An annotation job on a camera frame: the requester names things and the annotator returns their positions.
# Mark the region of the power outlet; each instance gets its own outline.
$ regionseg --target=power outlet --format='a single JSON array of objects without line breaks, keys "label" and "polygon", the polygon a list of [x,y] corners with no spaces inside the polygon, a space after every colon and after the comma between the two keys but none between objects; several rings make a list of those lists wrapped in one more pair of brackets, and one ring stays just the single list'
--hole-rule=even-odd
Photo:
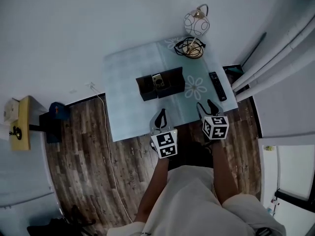
[{"label": "power outlet", "polygon": [[87,86],[88,88],[95,87],[95,84],[93,82],[87,82],[84,85]]}]

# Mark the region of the white cord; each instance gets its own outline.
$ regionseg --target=white cord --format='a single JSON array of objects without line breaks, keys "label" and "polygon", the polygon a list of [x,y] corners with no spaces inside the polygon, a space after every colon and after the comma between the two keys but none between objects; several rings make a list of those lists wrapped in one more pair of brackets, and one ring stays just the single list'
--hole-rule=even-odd
[{"label": "white cord", "polygon": [[110,164],[112,166],[112,170],[113,170],[113,177],[114,177],[114,182],[115,182],[115,187],[116,187],[116,191],[118,193],[118,197],[119,197],[119,200],[120,202],[122,203],[123,205],[123,208],[127,214],[127,217],[128,219],[130,220],[130,222],[132,223],[132,220],[124,206],[124,203],[122,201],[122,198],[120,197],[120,194],[119,194],[119,191],[118,191],[118,187],[117,187],[117,183],[116,183],[116,178],[115,178],[115,171],[114,171],[114,166],[113,166],[113,163],[112,163],[112,157],[111,157],[111,152],[110,152],[110,147],[109,147],[109,137],[108,137],[108,131],[107,131],[107,127],[106,127],[106,113],[105,113],[105,104],[104,104],[104,101],[98,96],[98,94],[95,92],[97,91],[98,93],[100,93],[95,87],[93,87],[92,85],[90,86],[90,89],[96,94],[96,96],[102,101],[103,103],[103,111],[104,111],[104,117],[105,117],[105,130],[106,130],[106,136],[107,136],[107,147],[108,147],[108,156],[109,156],[109,161],[110,161]]}]

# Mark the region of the black box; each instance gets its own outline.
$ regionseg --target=black box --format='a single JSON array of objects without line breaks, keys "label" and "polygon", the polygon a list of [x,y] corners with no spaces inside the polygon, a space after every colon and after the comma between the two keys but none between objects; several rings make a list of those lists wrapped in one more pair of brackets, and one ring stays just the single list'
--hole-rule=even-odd
[{"label": "black box", "polygon": [[[164,87],[162,88],[155,87],[153,83],[152,76],[157,74],[160,74],[164,81]],[[136,79],[143,101],[152,100],[156,97],[163,98],[185,91],[185,80],[183,77],[182,67],[167,70],[157,74]]]},{"label": "black box", "polygon": [[152,100],[158,97],[151,75],[137,78],[136,81],[143,101]]}]

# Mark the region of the white shirt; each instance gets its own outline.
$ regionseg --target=white shirt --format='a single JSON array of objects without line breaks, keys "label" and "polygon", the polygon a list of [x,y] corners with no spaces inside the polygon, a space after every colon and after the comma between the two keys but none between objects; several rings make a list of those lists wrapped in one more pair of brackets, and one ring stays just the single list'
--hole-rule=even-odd
[{"label": "white shirt", "polygon": [[212,193],[213,169],[181,166],[168,173],[168,182],[146,223],[111,228],[108,236],[254,236],[269,228],[284,236],[279,224],[252,195],[239,194],[222,206]]}]

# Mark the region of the lamp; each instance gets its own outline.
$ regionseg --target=lamp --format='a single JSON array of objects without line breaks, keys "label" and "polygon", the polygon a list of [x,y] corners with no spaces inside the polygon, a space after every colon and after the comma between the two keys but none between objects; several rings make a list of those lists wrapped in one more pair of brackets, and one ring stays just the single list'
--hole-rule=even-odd
[{"label": "lamp", "polygon": [[[207,8],[206,14],[201,10],[201,7],[204,6]],[[204,46],[204,44],[200,40],[196,40],[196,38],[205,35],[210,28],[210,23],[207,18],[208,10],[208,5],[204,3],[198,6],[196,10],[186,14],[184,18],[185,30],[194,37],[193,40],[191,40],[192,38],[188,39],[189,44],[183,46],[182,49],[185,56],[189,58],[193,57],[193,59],[197,59],[203,54],[202,46]]]}]

